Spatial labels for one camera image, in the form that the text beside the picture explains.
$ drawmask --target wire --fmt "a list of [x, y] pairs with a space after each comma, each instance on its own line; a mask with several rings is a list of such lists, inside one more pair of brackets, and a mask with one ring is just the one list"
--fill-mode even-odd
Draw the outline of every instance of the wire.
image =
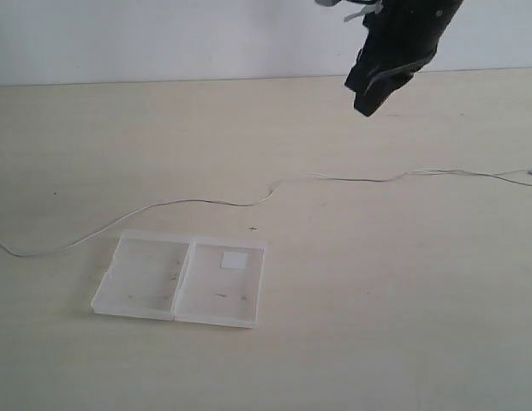
[[128, 212], [126, 214], [123, 214], [121, 217], [116, 218], [115, 220], [111, 221], [110, 223], [106, 224], [101, 229], [97, 229], [96, 231], [93, 231], [92, 233], [88, 235], [84, 235], [78, 240], [72, 241], [64, 246], [51, 248], [49, 250], [44, 251], [38, 251], [38, 252], [32, 252], [32, 253], [21, 253], [16, 252], [12, 248], [8, 247], [4, 244], [4, 242], [0, 241], [0, 248], [5, 252], [8, 253], [14, 257], [21, 257], [21, 258], [27, 258], [27, 257], [38, 257], [42, 255], [47, 254], [53, 254], [53, 253], [59, 253], [61, 251], [67, 250], [69, 248], [78, 246], [82, 242], [86, 240], [90, 240], [91, 238], [102, 234], [104, 231], [110, 229], [114, 225], [119, 224], [121, 221], [126, 220], [127, 218], [132, 217], [135, 214], [139, 214], [141, 212], [151, 210], [155, 207], [161, 207], [161, 206], [172, 206], [174, 204], [181, 204], [181, 203], [207, 203], [207, 204], [217, 204], [221, 206], [233, 206], [233, 207], [252, 207], [257, 206], [258, 204], [264, 203], [268, 201], [276, 192], [277, 190], [285, 183], [292, 182], [294, 180], [299, 180], [303, 178], [315, 178], [318, 180], [330, 180], [330, 181], [338, 181], [338, 182], [394, 182], [397, 180], [401, 180], [405, 177], [409, 176], [445, 176], [445, 175], [454, 175], [454, 176], [477, 176], [477, 177], [489, 177], [497, 180], [501, 180], [503, 182], [508, 182], [511, 184], [517, 184], [520, 186], [525, 187], [532, 187], [532, 183], [530, 182], [521, 182], [519, 180], [514, 180], [511, 178], [507, 178], [506, 176], [513, 175], [513, 174], [520, 174], [520, 173], [528, 173], [529, 175], [532, 175], [532, 170], [513, 170], [513, 171], [506, 171], [503, 173], [482, 173], [482, 172], [475, 172], [475, 171], [467, 171], [467, 170], [442, 170], [442, 169], [418, 169], [418, 170], [412, 170], [407, 171], [403, 174], [398, 174], [396, 176], [386, 178], [386, 179], [372, 179], [372, 178], [347, 178], [347, 177], [336, 177], [336, 176], [329, 176], [327, 174], [321, 174], [321, 173], [302, 173], [294, 177], [285, 178], [279, 182], [276, 182], [270, 186], [269, 194], [265, 197], [263, 197], [260, 200], [252, 201], [249, 203], [236, 203], [232, 201], [225, 201], [225, 200], [210, 200], [210, 199], [181, 199], [181, 200], [170, 200], [170, 201], [164, 201], [156, 204], [146, 205], [141, 208], [137, 208], [136, 210], [133, 210], [131, 212]]

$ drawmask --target clear plastic box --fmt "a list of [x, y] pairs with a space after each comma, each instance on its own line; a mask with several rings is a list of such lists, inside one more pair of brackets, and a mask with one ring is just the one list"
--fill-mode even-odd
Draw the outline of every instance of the clear plastic box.
[[263, 241], [125, 230], [95, 313], [253, 328]]

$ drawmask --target white paper square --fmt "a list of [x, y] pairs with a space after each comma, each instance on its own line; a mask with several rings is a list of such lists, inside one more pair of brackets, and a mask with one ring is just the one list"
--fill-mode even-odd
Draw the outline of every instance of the white paper square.
[[222, 264], [220, 266], [229, 270], [244, 270], [247, 268], [247, 260], [247, 253], [226, 251], [222, 255]]

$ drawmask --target white wall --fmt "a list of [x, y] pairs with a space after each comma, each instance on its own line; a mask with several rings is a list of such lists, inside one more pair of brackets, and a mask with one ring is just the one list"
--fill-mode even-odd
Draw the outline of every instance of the white wall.
[[[346, 74], [358, 6], [0, 0], [0, 85]], [[532, 66], [532, 0], [466, 0], [430, 69]]]

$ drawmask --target light wood surface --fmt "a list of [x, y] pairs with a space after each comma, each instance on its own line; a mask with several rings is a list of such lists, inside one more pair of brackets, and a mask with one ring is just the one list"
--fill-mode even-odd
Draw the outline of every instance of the light wood surface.
[[[421, 74], [369, 119], [342, 83], [0, 88], [0, 238], [54, 247], [303, 171], [532, 167], [532, 69]], [[125, 228], [269, 241], [258, 327], [92, 314]], [[532, 411], [532, 188], [291, 182], [0, 251], [0, 410], [19, 409]]]

